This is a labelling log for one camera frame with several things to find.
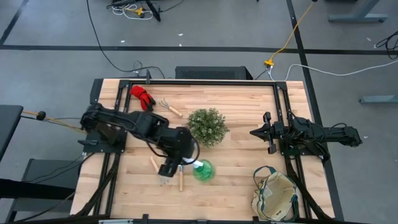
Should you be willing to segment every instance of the bag handle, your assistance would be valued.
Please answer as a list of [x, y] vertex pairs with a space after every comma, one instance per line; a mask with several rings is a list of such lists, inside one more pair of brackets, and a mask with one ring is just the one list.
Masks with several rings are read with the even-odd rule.
[[273, 174], [273, 173], [276, 172], [275, 168], [270, 167], [270, 166], [258, 167], [258, 168], [254, 171], [254, 173], [253, 173], [253, 180], [254, 180], [254, 183], [256, 184], [257, 189], [259, 189], [260, 191], [261, 191], [261, 189], [259, 188], [259, 184], [256, 182], [256, 174], [257, 174], [260, 170], [262, 170], [262, 168], [265, 168], [265, 167], [269, 169], [269, 172], [271, 172], [271, 174]]
[[[259, 167], [259, 168], [257, 168], [255, 171], [254, 171], [254, 173], [253, 173], [253, 180], [254, 180], [254, 183], [256, 184], [256, 187], [257, 187], [257, 189], [259, 190], [259, 199], [260, 199], [260, 202], [261, 202], [261, 211], [263, 211], [264, 210], [264, 206], [265, 206], [265, 198], [264, 198], [264, 195], [263, 195], [263, 190], [262, 189], [260, 189], [260, 187], [259, 187], [259, 184], [256, 182], [256, 174], [260, 171], [260, 170], [262, 170], [262, 168], [268, 168], [269, 169], [269, 172], [271, 172], [271, 174], [273, 174], [273, 173], [275, 173], [276, 172], [276, 170], [275, 170], [275, 168], [273, 168], [273, 167], [270, 167], [270, 166], [262, 166], [262, 167]], [[264, 182], [264, 187], [267, 185], [267, 181], [268, 181], [268, 179]], [[272, 218], [270, 218], [270, 217], [268, 217], [266, 214], [264, 214], [263, 212], [261, 212], [265, 217], [267, 217], [268, 219], [270, 219], [270, 220], [272, 220]]]
[[[299, 210], [299, 200], [297, 198], [297, 195], [293, 195], [293, 197], [292, 197], [292, 208], [294, 208], [296, 211]], [[299, 213], [298, 212], [294, 212], [293, 213], [293, 217], [291, 219], [284, 220], [284, 218], [283, 218], [282, 220], [283, 220], [283, 222], [294, 222], [297, 219], [298, 216], [299, 216]]]

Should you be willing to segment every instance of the wooden handle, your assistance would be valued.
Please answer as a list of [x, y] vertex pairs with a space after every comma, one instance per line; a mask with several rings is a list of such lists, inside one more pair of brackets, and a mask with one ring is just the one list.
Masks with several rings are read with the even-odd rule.
[[180, 191], [183, 191], [183, 172], [180, 169]]
[[176, 109], [172, 108], [171, 106], [169, 106], [169, 110], [173, 113], [175, 113], [177, 116], [179, 116], [180, 118], [182, 118], [182, 114], [180, 112], [178, 112]]
[[150, 161], [151, 161], [152, 165], [154, 166], [156, 174], [157, 174], [159, 171], [159, 168], [157, 167], [157, 164], [152, 156], [150, 157]]

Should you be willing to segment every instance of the wooden stick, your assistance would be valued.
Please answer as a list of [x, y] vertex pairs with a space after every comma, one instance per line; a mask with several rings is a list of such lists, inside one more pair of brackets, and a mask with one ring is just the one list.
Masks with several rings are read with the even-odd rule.
[[183, 171], [182, 171], [182, 166], [179, 165], [180, 167], [180, 191], [183, 191]]
[[159, 171], [159, 167], [157, 166], [155, 159], [152, 156], [150, 157], [150, 161], [151, 161], [152, 165], [154, 166], [156, 174], [157, 174]]
[[[150, 162], [151, 162], [152, 165], [154, 166], [155, 172], [156, 172], [156, 174], [157, 174], [158, 171], [159, 171], [159, 167], [157, 166], [157, 164], [156, 164], [156, 162], [155, 162], [155, 159], [154, 159], [152, 156], [150, 157]], [[162, 186], [162, 184], [164, 184], [164, 181], [163, 181], [162, 177], [161, 177], [159, 174], [157, 174], [157, 175], [159, 176], [160, 186]]]

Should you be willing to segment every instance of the white cable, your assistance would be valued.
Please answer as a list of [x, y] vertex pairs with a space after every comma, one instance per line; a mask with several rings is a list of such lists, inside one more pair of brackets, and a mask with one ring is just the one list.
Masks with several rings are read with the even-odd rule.
[[154, 17], [154, 15], [153, 15], [153, 13], [152, 13], [151, 11], [145, 11], [145, 12], [149, 12], [149, 13], [151, 14], [151, 17], [150, 17], [150, 18], [129, 17], [129, 16], [126, 14], [126, 11], [128, 11], [128, 10], [126, 10], [126, 9], [136, 10], [136, 9], [138, 9], [138, 6], [135, 5], [135, 4], [130, 4], [130, 5], [127, 5], [126, 7], [114, 7], [114, 6], [112, 6], [112, 12], [113, 12], [113, 14], [115, 14], [115, 15], [117, 15], [117, 16], [124, 15], [124, 16], [126, 16], [126, 18], [128, 18], [128, 19], [149, 20], [149, 19], [152, 19], [152, 18]]
[[268, 73], [269, 77], [271, 78], [271, 80], [272, 80], [272, 81], [275, 81], [275, 80], [272, 78], [272, 75], [271, 75], [272, 68], [274, 68], [274, 66], [271, 65], [270, 69], [267, 70], [267, 73]]
[[[392, 65], [393, 63], [397, 63], [397, 62], [398, 62], [398, 60], [395, 60], [395, 61], [393, 61], [393, 62], [384, 64], [384, 65], [377, 65], [377, 66], [373, 66], [373, 67], [369, 67], [369, 68], [364, 68], [364, 69], [362, 69], [362, 70], [359, 70], [359, 71], [356, 71], [356, 72], [351, 72], [351, 73], [346, 73], [346, 74], [335, 74], [335, 73], [331, 73], [331, 72], [325, 72], [325, 71], [322, 71], [322, 70], [319, 70], [319, 69], [316, 69], [316, 68], [308, 67], [308, 66], [305, 66], [305, 65], [293, 64], [293, 65], [291, 65], [291, 66], [289, 67], [289, 69], [287, 70], [286, 78], [285, 78], [284, 81], [287, 81], [287, 79], [289, 78], [290, 69], [292, 69], [292, 67], [294, 67], [294, 66], [299, 66], [299, 67], [308, 68], [308, 69], [311, 69], [311, 70], [314, 70], [314, 71], [317, 71], [317, 72], [321, 72], [321, 73], [325, 73], [325, 74], [328, 74], [328, 75], [334, 75], [334, 76], [338, 76], [338, 77], [343, 77], [343, 76], [347, 76], [347, 75], [354, 75], [354, 74], [357, 74], [357, 73], [359, 73], [359, 72], [363, 72], [363, 71], [370, 70], [370, 69], [374, 69], [374, 68], [385, 67], [385, 66], [388, 66], [388, 65]], [[271, 71], [269, 71], [268, 75], [269, 75], [269, 78], [270, 78], [272, 81], [275, 81], [275, 80], [272, 78]]]

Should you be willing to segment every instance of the canvas bag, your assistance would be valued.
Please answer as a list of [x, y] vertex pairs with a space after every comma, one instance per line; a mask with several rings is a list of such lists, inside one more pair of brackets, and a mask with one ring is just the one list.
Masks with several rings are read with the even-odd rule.
[[[256, 173], [262, 168], [268, 168], [271, 175], [256, 182]], [[252, 208], [260, 220], [282, 221], [292, 208], [292, 202], [298, 207], [296, 185], [283, 173], [273, 167], [262, 166], [253, 173], [257, 189], [254, 191]]]

